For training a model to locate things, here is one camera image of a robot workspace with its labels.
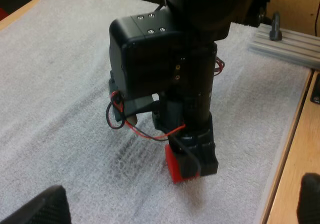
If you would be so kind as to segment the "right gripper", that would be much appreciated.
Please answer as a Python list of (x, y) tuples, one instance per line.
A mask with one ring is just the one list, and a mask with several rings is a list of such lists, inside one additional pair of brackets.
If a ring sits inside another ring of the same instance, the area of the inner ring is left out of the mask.
[[(170, 9), (115, 19), (109, 27), (110, 64), (126, 100), (163, 93), (161, 122), (189, 130), (209, 124), (217, 45), (202, 40)], [(173, 111), (168, 102), (181, 103)]]

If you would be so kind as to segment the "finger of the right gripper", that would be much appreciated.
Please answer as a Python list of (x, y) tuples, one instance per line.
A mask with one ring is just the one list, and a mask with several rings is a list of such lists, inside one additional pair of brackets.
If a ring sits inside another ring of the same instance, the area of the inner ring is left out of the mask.
[(212, 115), (198, 130), (182, 130), (169, 137), (168, 170), (173, 179), (193, 179), (216, 174)]

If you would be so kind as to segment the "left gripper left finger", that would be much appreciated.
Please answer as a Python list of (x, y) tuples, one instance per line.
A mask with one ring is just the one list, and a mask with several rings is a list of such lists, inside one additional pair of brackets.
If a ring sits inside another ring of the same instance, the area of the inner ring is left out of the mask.
[(2, 224), (70, 224), (66, 190), (53, 185), (1, 221)]

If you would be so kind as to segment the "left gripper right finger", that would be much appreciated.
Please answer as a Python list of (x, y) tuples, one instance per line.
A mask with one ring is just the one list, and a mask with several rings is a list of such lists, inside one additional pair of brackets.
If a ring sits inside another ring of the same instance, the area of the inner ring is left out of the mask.
[(309, 172), (303, 175), (296, 214), (299, 224), (320, 223), (319, 174)]

